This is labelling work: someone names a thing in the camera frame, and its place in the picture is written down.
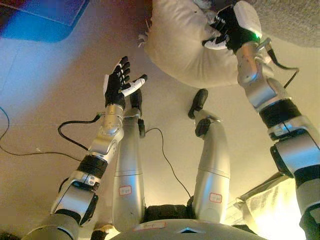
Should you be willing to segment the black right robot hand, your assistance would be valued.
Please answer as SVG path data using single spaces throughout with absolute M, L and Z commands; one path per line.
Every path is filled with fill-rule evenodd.
M 259 44 L 262 28 L 254 7 L 240 0 L 218 11 L 210 27 L 218 32 L 202 41 L 202 46 L 211 50 L 231 50 L 236 53 L 246 43 Z

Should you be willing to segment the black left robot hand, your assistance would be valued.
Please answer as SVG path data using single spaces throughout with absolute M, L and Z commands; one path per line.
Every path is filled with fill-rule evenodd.
M 132 108 L 142 109 L 142 92 L 140 88 L 148 80 L 143 74 L 136 80 L 130 81 L 130 62 L 124 56 L 115 65 L 111 74 L 106 74 L 103 83 L 104 106 L 119 105 L 123 110 L 126 107 L 125 97 L 129 96 Z

